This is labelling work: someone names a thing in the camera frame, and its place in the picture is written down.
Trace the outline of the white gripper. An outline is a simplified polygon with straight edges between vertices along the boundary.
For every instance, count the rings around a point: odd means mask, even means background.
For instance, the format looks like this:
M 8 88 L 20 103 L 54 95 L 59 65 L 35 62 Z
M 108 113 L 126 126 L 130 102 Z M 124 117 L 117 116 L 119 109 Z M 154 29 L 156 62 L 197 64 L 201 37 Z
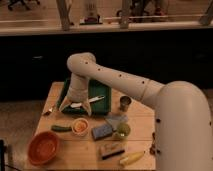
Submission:
M 89 78 L 84 76 L 79 76 L 74 73 L 71 74 L 71 80 L 69 88 L 67 91 L 67 97 L 64 98 L 61 105 L 59 106 L 59 111 L 62 112 L 66 107 L 68 107 L 71 102 L 82 103 L 83 109 L 87 112 L 89 116 L 92 115 L 91 105 L 88 99 L 88 87 Z

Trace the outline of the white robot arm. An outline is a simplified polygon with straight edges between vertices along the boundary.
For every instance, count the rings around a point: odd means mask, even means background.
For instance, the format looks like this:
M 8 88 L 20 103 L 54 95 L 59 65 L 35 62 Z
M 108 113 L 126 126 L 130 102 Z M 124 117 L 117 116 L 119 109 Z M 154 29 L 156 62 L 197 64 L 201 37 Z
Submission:
M 154 110 L 156 171 L 213 171 L 211 111 L 197 86 L 107 68 L 90 52 L 71 55 L 67 67 L 71 82 L 63 106 L 87 101 L 89 81 L 95 79 Z

